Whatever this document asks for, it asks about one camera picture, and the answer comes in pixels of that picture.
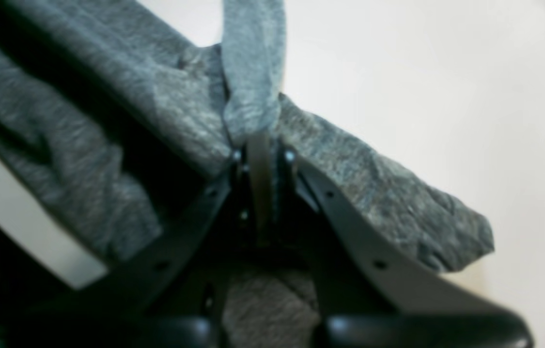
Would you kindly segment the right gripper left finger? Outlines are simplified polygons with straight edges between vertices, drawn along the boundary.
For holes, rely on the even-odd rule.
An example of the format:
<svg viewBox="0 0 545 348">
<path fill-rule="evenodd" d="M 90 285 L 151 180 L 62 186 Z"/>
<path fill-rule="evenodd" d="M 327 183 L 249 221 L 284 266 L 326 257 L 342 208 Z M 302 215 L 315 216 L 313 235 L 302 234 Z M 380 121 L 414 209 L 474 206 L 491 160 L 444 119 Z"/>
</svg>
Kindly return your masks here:
<svg viewBox="0 0 545 348">
<path fill-rule="evenodd" d="M 9 348 L 217 348 L 228 280 L 270 246 L 273 141 L 250 136 L 158 238 L 104 278 L 18 317 Z"/>
</svg>

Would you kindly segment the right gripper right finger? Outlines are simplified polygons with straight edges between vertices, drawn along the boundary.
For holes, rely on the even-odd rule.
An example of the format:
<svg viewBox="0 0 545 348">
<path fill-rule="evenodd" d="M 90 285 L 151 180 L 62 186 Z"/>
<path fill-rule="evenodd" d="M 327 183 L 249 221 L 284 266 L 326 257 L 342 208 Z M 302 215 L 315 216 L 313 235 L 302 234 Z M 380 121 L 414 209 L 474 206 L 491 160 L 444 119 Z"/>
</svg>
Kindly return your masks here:
<svg viewBox="0 0 545 348">
<path fill-rule="evenodd" d="M 288 227 L 320 322 L 312 348 L 532 348 L 524 320 L 442 279 L 388 242 L 294 148 L 275 157 Z"/>
</svg>

